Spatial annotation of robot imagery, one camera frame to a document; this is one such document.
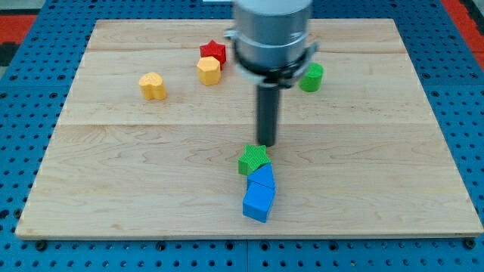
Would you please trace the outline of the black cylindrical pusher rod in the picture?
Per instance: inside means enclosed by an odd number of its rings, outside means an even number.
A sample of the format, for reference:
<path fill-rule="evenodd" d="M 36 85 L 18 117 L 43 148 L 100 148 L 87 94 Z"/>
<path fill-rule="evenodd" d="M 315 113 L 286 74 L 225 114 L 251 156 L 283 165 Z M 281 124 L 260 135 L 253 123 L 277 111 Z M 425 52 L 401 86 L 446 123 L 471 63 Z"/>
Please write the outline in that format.
<path fill-rule="evenodd" d="M 257 86 L 256 139 L 260 145 L 271 147 L 276 142 L 280 93 L 278 86 Z"/>

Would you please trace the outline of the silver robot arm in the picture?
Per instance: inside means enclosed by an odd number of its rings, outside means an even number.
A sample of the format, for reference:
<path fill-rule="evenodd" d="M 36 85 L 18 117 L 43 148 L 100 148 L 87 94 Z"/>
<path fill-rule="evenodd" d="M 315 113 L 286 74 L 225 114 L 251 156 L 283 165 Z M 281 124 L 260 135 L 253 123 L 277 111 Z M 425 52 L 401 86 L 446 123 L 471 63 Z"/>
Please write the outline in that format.
<path fill-rule="evenodd" d="M 256 86 L 256 141 L 276 143 L 281 90 L 306 73 L 315 42 L 308 46 L 312 0 L 239 0 L 234 26 L 224 33 L 233 44 L 237 68 Z"/>

